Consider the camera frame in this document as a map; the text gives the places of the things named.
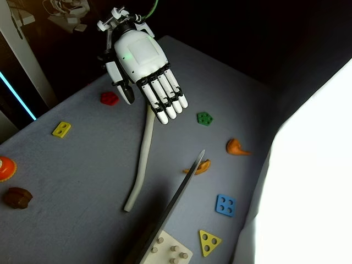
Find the orange curved object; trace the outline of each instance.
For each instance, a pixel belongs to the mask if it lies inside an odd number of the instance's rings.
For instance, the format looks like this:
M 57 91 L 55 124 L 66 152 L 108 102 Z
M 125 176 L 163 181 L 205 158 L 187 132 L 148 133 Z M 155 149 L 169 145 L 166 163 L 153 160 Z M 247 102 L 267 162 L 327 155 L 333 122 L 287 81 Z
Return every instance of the orange curved object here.
M 0 182 L 4 182 L 11 178 L 16 170 L 17 165 L 12 159 L 0 157 Z
M 199 166 L 198 166 L 198 168 L 197 168 L 197 170 L 196 170 L 196 172 L 195 172 L 195 175 L 198 175 L 198 174 L 201 174 L 201 173 L 203 173 L 203 172 L 206 172 L 206 171 L 209 169 L 210 164 L 211 164 L 210 159 L 207 159 L 206 161 L 202 161 L 202 162 L 199 164 Z M 184 169 L 183 172 L 184 172 L 184 173 L 188 173 L 188 172 L 189 172 L 189 169 Z
M 226 151 L 232 155 L 251 155 L 251 152 L 241 149 L 240 141 L 237 139 L 231 139 L 229 142 L 227 142 Z

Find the blue block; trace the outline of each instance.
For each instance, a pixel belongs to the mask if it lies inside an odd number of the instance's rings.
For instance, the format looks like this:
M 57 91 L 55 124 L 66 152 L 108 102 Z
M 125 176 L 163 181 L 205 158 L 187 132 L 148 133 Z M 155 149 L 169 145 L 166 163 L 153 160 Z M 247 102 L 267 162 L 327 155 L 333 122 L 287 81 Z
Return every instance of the blue block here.
M 235 215 L 236 200 L 230 196 L 219 194 L 216 201 L 215 211 L 226 216 Z

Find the yellow block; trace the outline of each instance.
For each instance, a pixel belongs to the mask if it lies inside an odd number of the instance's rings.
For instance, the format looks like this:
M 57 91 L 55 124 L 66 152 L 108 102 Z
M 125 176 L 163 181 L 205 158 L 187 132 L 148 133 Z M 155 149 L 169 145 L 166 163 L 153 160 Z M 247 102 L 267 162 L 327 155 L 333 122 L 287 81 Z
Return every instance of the yellow block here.
M 71 124 L 67 122 L 61 122 L 53 131 L 54 136 L 58 136 L 59 138 L 63 138 L 68 130 L 70 130 Z
M 199 230 L 200 242 L 202 245 L 203 256 L 208 256 L 221 242 L 222 239 L 204 230 Z

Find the gray tabletop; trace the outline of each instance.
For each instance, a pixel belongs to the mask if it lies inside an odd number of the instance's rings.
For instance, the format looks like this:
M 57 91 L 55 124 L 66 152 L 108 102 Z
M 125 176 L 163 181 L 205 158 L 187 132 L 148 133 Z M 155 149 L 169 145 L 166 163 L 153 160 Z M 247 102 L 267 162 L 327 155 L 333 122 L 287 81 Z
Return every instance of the gray tabletop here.
M 191 263 L 229 262 L 267 153 L 262 131 L 272 102 L 265 86 L 227 65 L 168 36 L 159 43 L 189 107 L 168 125 L 155 121 L 132 211 L 122 208 L 136 175 L 146 106 L 136 88 L 131 106 L 101 104 L 100 94 L 114 90 L 104 75 L 0 146 L 0 156 L 18 165 L 0 194 L 21 187 L 34 197 L 25 210 L 0 203 L 0 263 L 121 263 L 202 149 L 211 167 L 190 182 L 165 231 L 193 251 Z M 214 118 L 210 126 L 197 123 L 203 111 Z M 60 121 L 72 124 L 63 139 L 51 135 Z M 253 155 L 227 154 L 233 137 Z M 237 200 L 235 217 L 215 212 L 217 194 Z M 223 239 L 207 258 L 199 229 Z

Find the yellow triangle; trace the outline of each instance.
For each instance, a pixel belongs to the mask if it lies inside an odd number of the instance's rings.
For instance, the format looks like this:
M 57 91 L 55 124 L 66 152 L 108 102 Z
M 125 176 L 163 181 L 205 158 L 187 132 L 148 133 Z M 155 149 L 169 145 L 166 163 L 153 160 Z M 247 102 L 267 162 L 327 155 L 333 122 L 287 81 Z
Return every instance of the yellow triangle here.
M 208 256 L 221 242 L 222 239 L 204 230 L 199 230 L 200 242 L 202 245 L 203 256 Z

